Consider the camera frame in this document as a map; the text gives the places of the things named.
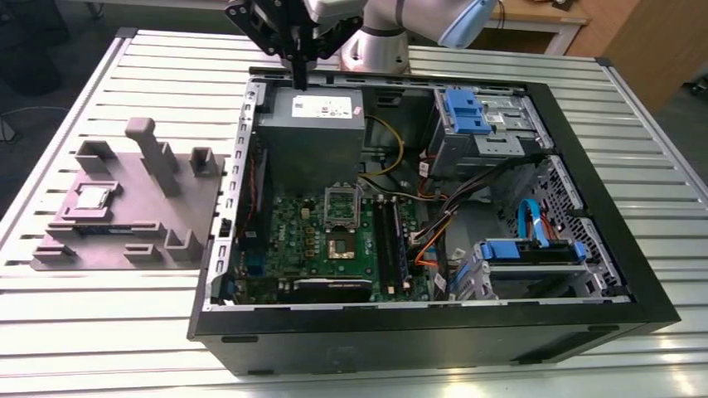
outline aluminum table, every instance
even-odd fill
[[[682,322],[555,365],[234,377],[185,339],[197,271],[29,267],[78,170],[82,140],[138,152],[122,129],[127,118],[146,116],[174,153],[209,146],[227,154],[247,68],[278,65],[241,36],[122,30],[0,222],[0,393],[426,398],[708,391],[708,190],[613,68],[586,58],[426,47],[411,47],[410,63],[421,75],[549,85]]]

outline yellow wire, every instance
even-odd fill
[[[375,176],[379,176],[381,174],[386,174],[387,172],[390,172],[399,164],[399,161],[402,160],[402,150],[403,150],[403,143],[402,143],[402,138],[399,137],[399,134],[398,132],[395,131],[395,129],[390,126],[390,124],[387,124],[386,122],[383,122],[378,117],[375,116],[371,116],[371,115],[367,115],[366,118],[369,119],[373,119],[375,120],[378,123],[381,123],[381,125],[387,129],[387,131],[390,131],[390,134],[393,134],[393,137],[395,138],[395,141],[398,141],[398,157],[395,158],[395,162],[393,162],[393,164],[390,166],[387,166],[386,168],[383,168],[382,170],[378,170],[377,172],[363,172],[361,174],[361,176],[363,177],[375,177]]]

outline wooden cabinet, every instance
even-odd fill
[[[578,0],[591,22],[569,56],[605,56],[657,111],[708,61],[708,1]]]

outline wire bundle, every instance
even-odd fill
[[[431,243],[439,238],[442,235],[442,232],[445,231],[445,228],[449,226],[451,222],[451,215],[454,214],[454,211],[458,209],[459,204],[463,200],[469,198],[469,196],[479,191],[482,188],[487,187],[495,179],[513,167],[521,166],[523,164],[529,163],[538,163],[545,158],[545,154],[538,153],[529,156],[525,156],[522,158],[510,158],[498,163],[494,167],[487,169],[481,174],[475,175],[473,178],[470,178],[467,181],[465,181],[457,190],[450,194],[450,196],[446,198],[445,202],[442,203],[442,206],[439,207],[438,214],[435,218],[429,222],[427,226],[425,226],[414,235],[415,239],[421,236],[425,236],[431,231],[434,231],[434,234],[430,238],[430,240],[425,243],[422,250],[418,252],[418,255],[415,255],[415,265],[434,265],[429,261],[422,261],[422,255],[425,254],[425,251],[430,247]]]

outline desk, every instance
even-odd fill
[[[99,396],[693,396],[708,391],[708,191],[611,69],[587,58],[411,47],[411,71],[545,83],[682,322],[555,365],[234,377],[185,339],[197,271],[34,272],[86,139],[137,152],[129,117],[174,153],[227,154],[249,66],[278,66],[241,36],[117,38],[0,221],[0,393]],[[322,68],[334,68],[335,60]]]
[[[198,8],[205,10],[223,10],[225,0],[103,0],[107,4],[125,4],[150,7]],[[86,2],[87,9],[98,16],[98,8]],[[503,28],[553,33],[553,39],[545,49],[549,56],[565,54],[579,28],[590,21],[589,15],[582,11],[579,4],[574,4],[569,12],[550,7],[549,3],[535,3],[529,0],[503,0],[505,23]],[[495,28],[501,17],[499,8],[494,9],[491,19],[483,24],[486,28]]]
[[[530,2],[529,0],[503,0],[505,23],[503,29],[531,32],[550,32],[553,39],[545,49],[549,56],[565,54],[579,28],[589,24],[590,17],[574,3],[567,12],[554,8],[549,2]],[[483,24],[486,28],[495,28],[501,18],[497,6],[491,19]]]

